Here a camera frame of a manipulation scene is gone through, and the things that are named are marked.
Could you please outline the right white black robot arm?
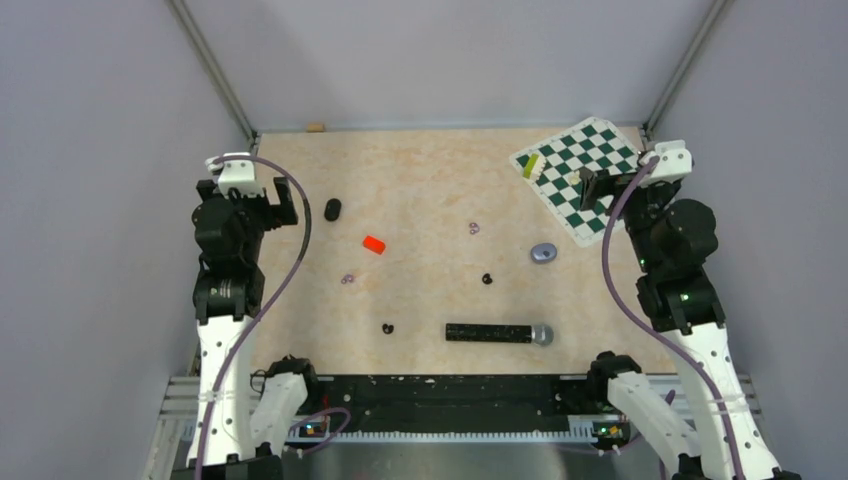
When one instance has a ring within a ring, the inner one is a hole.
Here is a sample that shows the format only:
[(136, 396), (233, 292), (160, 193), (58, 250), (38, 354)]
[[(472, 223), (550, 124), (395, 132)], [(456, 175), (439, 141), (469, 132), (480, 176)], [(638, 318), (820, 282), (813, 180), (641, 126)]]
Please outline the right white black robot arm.
[(592, 210), (611, 197), (610, 217), (623, 223), (643, 272), (637, 299), (648, 320), (614, 288), (609, 232), (602, 240), (604, 280), (623, 313), (670, 351), (692, 419), (649, 386), (630, 356), (611, 351), (591, 363), (587, 400), (600, 412), (624, 413), (670, 479), (795, 479), (753, 418), (729, 351), (726, 316), (703, 268), (718, 247), (714, 213), (697, 200), (677, 199), (677, 181), (640, 185), (646, 176), (583, 169), (580, 207)]

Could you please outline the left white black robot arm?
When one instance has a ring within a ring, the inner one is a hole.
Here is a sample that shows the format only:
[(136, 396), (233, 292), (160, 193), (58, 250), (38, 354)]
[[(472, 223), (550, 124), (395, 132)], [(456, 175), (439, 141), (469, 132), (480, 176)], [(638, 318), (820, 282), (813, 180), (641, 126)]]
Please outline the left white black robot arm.
[(321, 393), (312, 363), (292, 355), (264, 373), (257, 407), (251, 403), (250, 359), (265, 277), (258, 265), (266, 232), (297, 224), (291, 197), (294, 180), (273, 180), (279, 197), (272, 204), (257, 196), (224, 194), (211, 180), (197, 185), (200, 205), (192, 213), (201, 249), (193, 291), (200, 340), (200, 384), (195, 436), (186, 466), (174, 479), (281, 479), (282, 449), (297, 413), (319, 404)]

